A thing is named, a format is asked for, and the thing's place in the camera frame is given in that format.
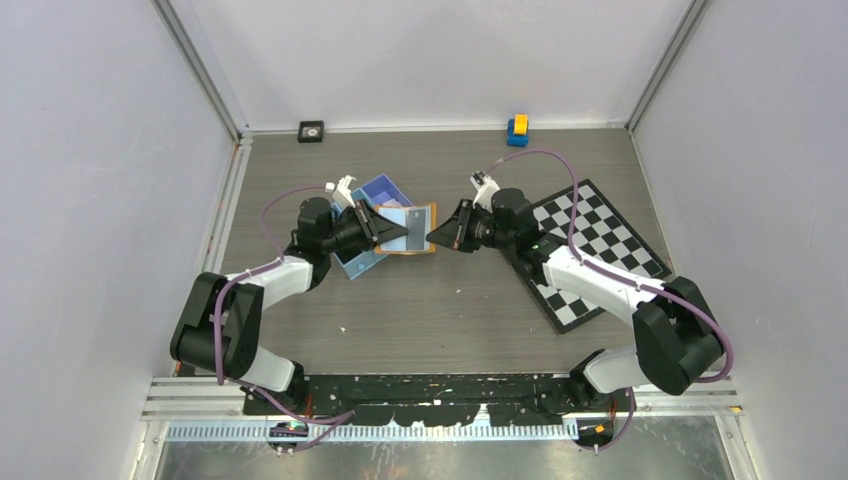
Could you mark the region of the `orange leather card holder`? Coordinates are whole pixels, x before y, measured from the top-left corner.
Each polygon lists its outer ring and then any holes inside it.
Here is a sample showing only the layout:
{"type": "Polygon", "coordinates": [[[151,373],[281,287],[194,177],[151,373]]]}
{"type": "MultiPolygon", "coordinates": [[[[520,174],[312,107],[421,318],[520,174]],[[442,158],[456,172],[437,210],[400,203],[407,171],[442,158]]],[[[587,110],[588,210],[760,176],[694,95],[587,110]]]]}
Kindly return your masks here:
{"type": "Polygon", "coordinates": [[[376,210],[381,216],[407,229],[405,235],[377,246],[377,253],[421,255],[435,252],[436,245],[429,242],[426,237],[436,228],[436,203],[406,207],[394,202],[378,205],[376,210]]]}

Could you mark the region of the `dark grey credit card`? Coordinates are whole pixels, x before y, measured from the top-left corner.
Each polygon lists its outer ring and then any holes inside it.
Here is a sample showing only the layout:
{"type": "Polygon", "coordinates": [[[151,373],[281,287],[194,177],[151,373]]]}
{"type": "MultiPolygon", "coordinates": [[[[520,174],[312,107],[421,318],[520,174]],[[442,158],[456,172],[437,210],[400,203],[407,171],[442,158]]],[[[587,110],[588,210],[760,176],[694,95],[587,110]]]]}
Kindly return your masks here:
{"type": "Polygon", "coordinates": [[[429,249],[429,243],[426,240],[426,235],[430,227],[430,208],[429,207],[414,207],[409,208],[405,216],[407,234],[407,251],[423,252],[429,249]]]}

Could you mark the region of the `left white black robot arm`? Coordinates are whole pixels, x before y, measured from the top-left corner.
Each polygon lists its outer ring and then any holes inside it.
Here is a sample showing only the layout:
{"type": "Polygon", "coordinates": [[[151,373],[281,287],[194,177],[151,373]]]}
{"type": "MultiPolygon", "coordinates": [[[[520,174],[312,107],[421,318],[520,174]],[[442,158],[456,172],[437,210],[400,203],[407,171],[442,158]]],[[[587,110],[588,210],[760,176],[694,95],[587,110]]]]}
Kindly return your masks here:
{"type": "Polygon", "coordinates": [[[280,412],[298,412],[307,398],[300,364],[259,344],[264,311],[316,288],[340,250],[371,250],[401,238],[406,227],[364,201],[336,213],[324,198],[300,205],[297,226],[282,254],[271,262],[224,276],[199,274],[170,341],[171,357],[183,364],[268,390],[280,412]]]}

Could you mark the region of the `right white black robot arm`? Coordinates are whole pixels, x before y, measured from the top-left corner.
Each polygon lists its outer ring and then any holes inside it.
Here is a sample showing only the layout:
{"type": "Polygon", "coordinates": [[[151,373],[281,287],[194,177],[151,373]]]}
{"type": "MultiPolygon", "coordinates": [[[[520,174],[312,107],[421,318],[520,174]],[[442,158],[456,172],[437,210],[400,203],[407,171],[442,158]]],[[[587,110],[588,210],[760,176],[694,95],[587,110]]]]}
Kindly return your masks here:
{"type": "Polygon", "coordinates": [[[631,346],[601,350],[571,371],[571,397],[584,410],[598,409],[614,391],[647,384],[680,395],[732,367],[730,342],[694,282],[662,282],[594,259],[541,230],[519,189],[499,189],[484,203],[461,200],[427,240],[463,253],[500,250],[535,283],[573,293],[631,327],[631,346]]]}

